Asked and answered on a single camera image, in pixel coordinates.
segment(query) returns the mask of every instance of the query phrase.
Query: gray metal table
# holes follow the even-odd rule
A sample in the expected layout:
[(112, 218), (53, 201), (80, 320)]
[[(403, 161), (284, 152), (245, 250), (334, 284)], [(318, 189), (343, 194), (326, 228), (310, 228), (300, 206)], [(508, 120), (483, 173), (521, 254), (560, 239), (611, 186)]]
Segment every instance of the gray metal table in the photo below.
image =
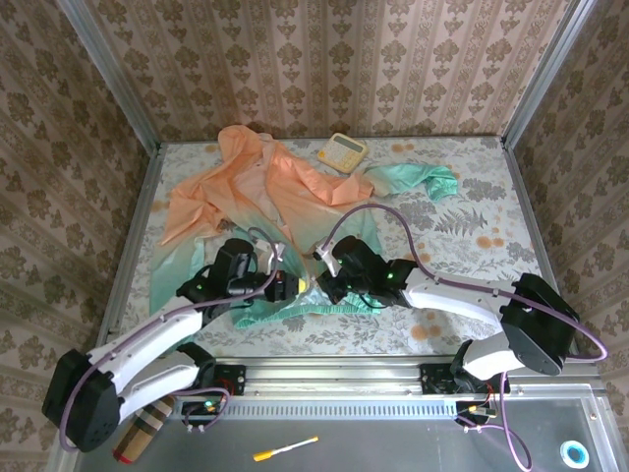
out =
[[(418, 363), (445, 358), (284, 358), (222, 360), (249, 365), (244, 398), (233, 408), (275, 404), (239, 419), (226, 415), (205, 434), (188, 434), (175, 415), (133, 466), (139, 472), (185, 470), (429, 470), (445, 472), (518, 470), (499, 431), (465, 434), (451, 419), (422, 419), (403, 406), (434, 404), (417, 385)], [(582, 443), (591, 456), (585, 470), (628, 470), (609, 404), (596, 369), (567, 365), (562, 376), (544, 378), (521, 370), (511, 378), (507, 399), (511, 428), (522, 437), (534, 470), (570, 470), (561, 461), (565, 441)], [(458, 399), (470, 399), (459, 396)], [(390, 405), (377, 412), (371, 405)], [(314, 403), (351, 406), (322, 412), (300, 406)], [(255, 463), (252, 454), (319, 436), (319, 442)], [(117, 438), (83, 454), (76, 470), (116, 472), (111, 450)]]

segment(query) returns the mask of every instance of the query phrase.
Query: wire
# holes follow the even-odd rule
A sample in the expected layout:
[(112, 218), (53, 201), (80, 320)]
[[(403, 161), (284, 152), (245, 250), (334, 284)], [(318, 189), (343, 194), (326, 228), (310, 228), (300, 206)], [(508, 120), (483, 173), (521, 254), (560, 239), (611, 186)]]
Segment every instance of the wire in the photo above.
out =
[[(430, 280), (435, 280), (436, 279), (436, 275), (433, 272), (431, 272), (422, 263), (422, 261), (420, 260), (420, 257), (417, 254), (417, 251), (415, 250), (415, 243), (413, 241), (413, 235), (411, 234), (411, 228), (409, 227), (409, 224), (406, 222), (406, 219), (404, 219), (404, 216), (399, 211), (397, 211), (394, 208), (391, 208), (390, 206), (385, 206), (385, 205), (381, 205), (381, 204), (363, 204), (363, 205), (355, 206), (354, 208), (350, 209), (347, 213), (345, 213), (343, 216), (341, 216), (341, 218), (332, 227), (332, 230), (330, 231), (330, 234), (328, 235), (327, 239), (325, 240), (325, 242), (323, 243), (323, 246), (321, 248), (324, 250), (327, 247), (327, 245), (330, 243), (330, 241), (334, 237), (334, 233), (336, 233), (338, 228), (341, 226), (341, 224), (343, 224), (343, 222), (347, 218), (349, 218), (355, 212), (360, 211), (362, 209), (367, 209), (367, 208), (383, 209), (383, 210), (388, 211), (389, 213), (393, 214), (399, 220), (400, 224), (402, 225), (402, 227), (404, 228), (404, 231), (406, 233), (406, 238), (407, 238), (408, 243), (409, 243), (409, 248), (411, 250), (411, 254), (413, 255), (413, 259), (415, 260), (415, 263), (418, 266), (418, 269), (426, 277), (428, 277)], [(475, 290), (477, 292), (490, 293), (490, 294), (493, 295), (493, 288), (491, 288), (489, 286), (485, 286), (485, 285), (478, 285), (478, 284), (475, 284), (475, 283), (467, 283), (467, 282), (457, 282), (457, 281), (454, 281), (454, 280), (448, 280), (446, 278), (441, 278), (441, 277), (438, 279), (438, 283), (442, 283), (444, 285), (449, 285), (451, 287), (462, 288), (462, 289), (465, 289), (465, 290)], [(602, 361), (603, 359), (606, 359), (608, 351), (607, 351), (607, 348), (605, 347), (605, 345), (602, 343), (602, 341), (600, 339), (598, 339), (589, 329), (587, 329), (582, 324), (574, 321), (572, 318), (564, 315), (563, 313), (561, 313), (561, 312), (559, 312), (557, 310), (554, 310), (551, 307), (547, 307), (546, 305), (538, 303), (538, 302), (536, 302), (534, 300), (529, 300), (528, 298), (522, 297), (522, 296), (517, 295), (515, 293), (508, 292), (506, 290), (500, 290), (499, 289), (497, 292), (498, 292), (498, 295), (500, 295), (500, 296), (509, 298), (509, 299), (514, 300), (514, 301), (519, 302), (519, 303), (523, 303), (523, 304), (528, 305), (529, 307), (534, 308), (536, 310), (540, 310), (540, 311), (542, 311), (544, 313), (547, 313), (548, 315), (551, 315), (552, 317), (557, 318), (558, 320), (566, 323), (567, 325), (573, 327), (577, 331), (579, 331), (582, 334), (584, 334), (586, 337), (590, 338), (590, 340), (596, 345), (596, 347), (600, 351), (600, 354), (598, 356), (594, 356), (594, 357), (575, 356), (575, 357), (567, 357), (566, 359), (569, 359), (572, 362), (583, 362), (583, 363)]]
[(491, 385), (489, 383), (487, 383), (486, 386), (487, 386), (487, 397), (486, 397), (485, 401), (483, 403), (481, 403), (479, 406), (487, 405), (489, 403), (489, 400), (491, 399), (491, 394), (493, 393), (493, 388), (491, 387)]
[(363, 300), (363, 303), (365, 305), (367, 305), (368, 307), (374, 309), (374, 310), (384, 310), (386, 307), (384, 305), (377, 307), (376, 305), (372, 305), (370, 302), (367, 301), (367, 299), (365, 298), (365, 296), (362, 293), (358, 294), (358, 297)]
[(204, 265), (199, 269), (199, 271), (195, 274), (195, 278), (199, 277), (202, 273), (204, 273), (209, 268), (212, 268), (213, 264)]
[(163, 316), (155, 317), (151, 323), (145, 324), (142, 328), (138, 329), (138, 331), (134, 332), (124, 341), (120, 342), (120, 344), (118, 344), (111, 351), (106, 353), (102, 358), (100, 358), (98, 361), (92, 364), (92, 366), (85, 371), (85, 373), (81, 376), (79, 381), (75, 384), (74, 388), (70, 392), (70, 395), (68, 396), (68, 401), (66, 401), (66, 406), (63, 410), (63, 413), (61, 414), (61, 421), (59, 423), (59, 444), (64, 450), (68, 452), (74, 452), (78, 449), (77, 447), (73, 447), (68, 443), (68, 438), (66, 436), (67, 430), (68, 430), (68, 420), (70, 419), (70, 412), (72, 411), (72, 407), (75, 404), (77, 395), (81, 391), (81, 388), (83, 388), (83, 385), (87, 382), (87, 379), (89, 379), (89, 377), (94, 372), (96, 372), (100, 367), (102, 367), (104, 364), (106, 364), (107, 362), (112, 360), (114, 357), (116, 357), (116, 355), (119, 352), (127, 348), (131, 343), (136, 341), (136, 339), (143, 336), (147, 331), (150, 331), (151, 329), (153, 329), (155, 325), (165, 323), (171, 318), (176, 317), (177, 315), (180, 315), (182, 313), (189, 312), (190, 310), (196, 310), (198, 308), (214, 307), (216, 305), (222, 305), (225, 303), (241, 302), (243, 300), (247, 300), (248, 298), (252, 298), (259, 295), (260, 293), (263, 293), (266, 287), (268, 287), (273, 282), (277, 274), (277, 261), (278, 261), (277, 249), (275, 248), (275, 244), (271, 240), (270, 236), (266, 234), (264, 230), (257, 227), (250, 228), (247, 232), (249, 233), (250, 236), (254, 237), (252, 234), (252, 231), (255, 231), (261, 234), (262, 237), (270, 244), (271, 250), (273, 251), (273, 256), (274, 256), (273, 257), (273, 270), (271, 271), (271, 274), (269, 275), (268, 279), (253, 292), (250, 292), (244, 295), (236, 295), (234, 297), (223, 298), (220, 300), (209, 300), (207, 302), (200, 302), (200, 303), (194, 303), (192, 305), (186, 305), (185, 307), (180, 307), (175, 310), (172, 310), (171, 312), (168, 312)]
[[(218, 419), (223, 415), (223, 413), (227, 409), (227, 405), (229, 405), (229, 402), (232, 399), (232, 395), (229, 393), (229, 391), (227, 391), (225, 388), (220, 387), (220, 386), (209, 386), (207, 388), (197, 388), (195, 390), (178, 390), (178, 391), (173, 391), (171, 393), (171, 395), (192, 396), (192, 395), (200, 395), (202, 393), (222, 393), (223, 396), (221, 397), (220, 402), (222, 403), (223, 398), (225, 399), (225, 404), (222, 406), (222, 408), (220, 410), (218, 410), (218, 412), (216, 413), (214, 418), (212, 418), (209, 422), (207, 422), (206, 425), (203, 425), (203, 427), (205, 429), (208, 429), (208, 428), (212, 427), (218, 421)], [(186, 425), (186, 426), (190, 425), (190, 416), (195, 411), (197, 411), (198, 409), (201, 409), (201, 408), (202, 407), (189, 409), (186, 412), (186, 415), (184, 416), (184, 425)]]
[[(465, 418), (464, 416), (457, 416), (457, 419), (465, 423), (470, 429), (475, 429), (478, 432), (481, 432), (482, 430), (486, 430), (486, 429), (503, 431), (504, 436), (507, 439), (507, 446), (509, 448), (509, 452), (511, 453), (511, 456), (513, 457), (513, 460), (515, 461), (516, 465), (523, 472), (531, 472), (531, 470), (533, 470), (533, 459), (531, 458), (531, 453), (529, 452), (529, 449), (527, 448), (527, 446), (524, 444), (524, 441), (522, 440), (522, 438), (520, 438), (515, 432), (511, 431), (511, 429), (509, 428), (509, 423), (507, 421), (507, 411), (506, 411), (505, 403), (504, 403), (504, 386), (506, 384), (506, 381), (507, 381), (507, 373), (503, 372), (502, 375), (500, 376), (500, 409), (501, 409), (501, 415), (502, 415), (502, 425), (477, 425), (473, 423), (472, 421), (468, 420), (467, 418)], [(515, 446), (513, 445), (513, 440), (511, 439), (511, 437), (515, 438), (518, 441), (518, 443), (520, 443), (520, 446), (522, 447), (525, 455), (527, 456), (527, 465), (524, 465), (522, 461), (520, 460), (520, 457), (518, 457), (518, 453), (515, 451)]]

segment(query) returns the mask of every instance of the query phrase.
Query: patterned fabric surface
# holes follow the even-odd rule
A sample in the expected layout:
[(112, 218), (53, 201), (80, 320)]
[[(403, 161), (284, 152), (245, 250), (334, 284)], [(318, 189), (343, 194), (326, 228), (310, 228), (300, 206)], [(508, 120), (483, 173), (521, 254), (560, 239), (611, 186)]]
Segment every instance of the patterned fabric surface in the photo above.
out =
[(567, 0), (89, 0), (161, 141), (497, 135)]
[(629, 2), (597, 2), (516, 147), (561, 292), (610, 348), (600, 373), (627, 445), (628, 33)]
[(43, 470), (59, 356), (94, 342), (147, 156), (54, 2), (0, 2), (0, 471)]
[[(460, 195), (432, 203), (422, 186), (395, 198), (377, 199), (399, 208), (411, 224), (422, 261), (433, 269), (487, 279), (517, 278), (538, 272), (537, 260), (498, 138), (365, 140), (368, 165), (422, 162), (451, 166)], [(285, 142), (296, 155), (316, 162), (324, 140)], [(163, 235), (168, 192), (185, 178), (219, 163), (215, 144), (169, 145), (144, 233), (140, 260), (122, 319), (122, 331), (148, 317), (152, 249)], [(388, 258), (410, 257), (401, 227), (382, 212), (374, 213)], [(206, 245), (206, 258), (228, 235)], [(493, 334), (488, 324), (429, 310), (387, 309), (378, 316), (296, 317), (237, 330), (223, 316), (197, 338), (215, 356), (311, 354), (453, 354), (469, 337)]]

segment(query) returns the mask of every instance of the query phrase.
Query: orange cloth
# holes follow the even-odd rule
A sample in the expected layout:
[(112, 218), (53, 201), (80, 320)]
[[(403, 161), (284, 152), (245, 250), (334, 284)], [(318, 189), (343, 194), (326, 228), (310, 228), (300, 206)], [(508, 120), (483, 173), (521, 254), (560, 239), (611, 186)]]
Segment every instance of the orange cloth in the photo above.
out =
[(373, 191), (360, 174), (320, 173), (270, 135), (245, 126), (223, 129), (218, 143), (223, 164), (172, 191), (162, 244), (180, 236), (214, 236), (222, 219), (248, 228), (263, 215), (304, 252)]

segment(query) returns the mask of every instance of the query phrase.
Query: teal cloth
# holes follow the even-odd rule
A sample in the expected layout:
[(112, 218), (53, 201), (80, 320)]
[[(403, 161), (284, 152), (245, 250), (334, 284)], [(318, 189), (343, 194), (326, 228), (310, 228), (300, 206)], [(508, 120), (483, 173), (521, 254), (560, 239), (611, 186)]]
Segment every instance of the teal cloth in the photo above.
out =
[[(374, 194), (378, 197), (397, 195), (407, 192), (426, 183), (427, 193), (431, 200), (438, 201), (448, 195), (456, 195), (457, 180), (447, 167), (427, 164), (391, 164), (368, 168), (363, 176), (373, 183)], [(316, 277), (325, 270), (323, 263), (312, 262), (305, 267), (304, 262), (295, 247), (286, 239), (284, 234), (262, 215), (252, 221), (251, 226), (258, 226), (266, 231), (275, 241), (286, 244), (283, 262), (280, 268), (298, 275), (304, 280)], [(347, 219), (335, 235), (338, 241), (348, 235), (360, 234), (374, 252), (382, 251), (376, 234), (376, 226), (369, 211), (361, 211)], [(327, 236), (329, 228), (314, 228), (313, 237), (320, 240)], [(243, 230), (236, 230), (234, 237), (249, 240)], [(176, 289), (199, 271), (204, 264), (203, 240), (189, 237), (181, 241), (177, 248), (161, 261), (152, 261), (149, 308), (151, 314), (159, 310), (171, 297)], [(366, 305), (360, 297), (350, 294), (338, 305), (332, 305), (327, 296), (311, 283), (307, 293), (300, 295), (297, 300), (270, 303), (256, 300), (246, 309), (236, 309), (230, 312), (234, 326), (244, 328), (258, 323), (267, 323), (303, 314), (371, 314), (376, 315), (380, 309)]]
[(434, 202), (456, 195), (458, 182), (450, 169), (442, 165), (391, 164), (379, 165), (365, 171), (365, 179), (373, 184), (378, 197), (403, 194), (426, 182), (426, 192)]

